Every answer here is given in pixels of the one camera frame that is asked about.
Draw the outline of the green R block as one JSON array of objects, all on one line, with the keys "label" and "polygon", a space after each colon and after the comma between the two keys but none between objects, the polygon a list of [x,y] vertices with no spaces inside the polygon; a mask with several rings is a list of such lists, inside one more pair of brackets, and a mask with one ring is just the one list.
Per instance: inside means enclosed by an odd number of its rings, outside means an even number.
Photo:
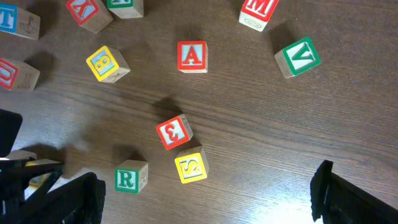
[{"label": "green R block", "polygon": [[126,160],[115,168],[115,191],[138,194],[148,183],[146,161]]}]

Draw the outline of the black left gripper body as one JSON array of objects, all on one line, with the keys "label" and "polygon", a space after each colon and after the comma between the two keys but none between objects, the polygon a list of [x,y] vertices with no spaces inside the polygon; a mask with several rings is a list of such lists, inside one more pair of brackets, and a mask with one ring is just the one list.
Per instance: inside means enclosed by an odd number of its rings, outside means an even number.
[{"label": "black left gripper body", "polygon": [[1,109],[1,157],[11,152],[22,121],[21,114]]}]

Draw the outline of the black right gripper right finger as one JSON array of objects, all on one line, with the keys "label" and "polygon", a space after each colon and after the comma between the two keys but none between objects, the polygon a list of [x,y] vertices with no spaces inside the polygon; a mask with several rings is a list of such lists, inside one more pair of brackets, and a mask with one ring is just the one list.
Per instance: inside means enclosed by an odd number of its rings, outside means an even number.
[{"label": "black right gripper right finger", "polygon": [[310,182],[313,221],[324,224],[397,224],[397,210],[332,173],[323,161]]}]

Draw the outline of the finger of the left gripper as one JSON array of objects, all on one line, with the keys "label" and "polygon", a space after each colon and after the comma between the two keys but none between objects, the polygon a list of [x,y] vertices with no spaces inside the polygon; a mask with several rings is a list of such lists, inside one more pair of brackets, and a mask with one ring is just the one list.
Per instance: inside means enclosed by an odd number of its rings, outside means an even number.
[{"label": "finger of the left gripper", "polygon": [[[17,223],[23,206],[42,200],[60,176],[64,164],[56,162],[27,166],[31,159],[1,161],[1,223]],[[31,179],[47,174],[47,179],[26,200],[24,191]]]}]

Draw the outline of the red I block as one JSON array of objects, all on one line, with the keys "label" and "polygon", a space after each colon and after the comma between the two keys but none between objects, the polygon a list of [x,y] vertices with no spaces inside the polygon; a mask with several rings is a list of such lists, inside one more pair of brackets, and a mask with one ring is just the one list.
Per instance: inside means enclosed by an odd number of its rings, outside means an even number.
[{"label": "red I block", "polygon": [[24,159],[36,159],[37,155],[34,152],[23,151],[23,150],[16,150],[11,151],[7,156],[6,159],[9,160],[24,160]]}]

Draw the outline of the yellow C block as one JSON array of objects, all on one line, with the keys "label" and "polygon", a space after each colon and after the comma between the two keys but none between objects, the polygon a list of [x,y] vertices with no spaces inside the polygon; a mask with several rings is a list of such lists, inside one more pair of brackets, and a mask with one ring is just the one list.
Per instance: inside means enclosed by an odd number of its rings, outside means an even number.
[{"label": "yellow C block", "polygon": [[[28,161],[26,162],[26,166],[38,166],[38,165],[45,165],[45,164],[57,164],[58,161],[53,161],[50,159],[40,159],[40,160],[34,160],[34,161]],[[31,189],[38,189],[44,181],[48,178],[50,174],[43,174],[34,178],[31,178],[29,181],[29,187]]]}]

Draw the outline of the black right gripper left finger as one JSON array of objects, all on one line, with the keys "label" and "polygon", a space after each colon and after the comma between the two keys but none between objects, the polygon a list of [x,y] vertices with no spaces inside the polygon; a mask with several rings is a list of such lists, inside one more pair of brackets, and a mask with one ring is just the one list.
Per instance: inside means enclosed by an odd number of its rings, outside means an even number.
[{"label": "black right gripper left finger", "polygon": [[44,182],[26,201],[18,215],[19,223],[100,224],[106,183],[88,172],[52,190]]}]

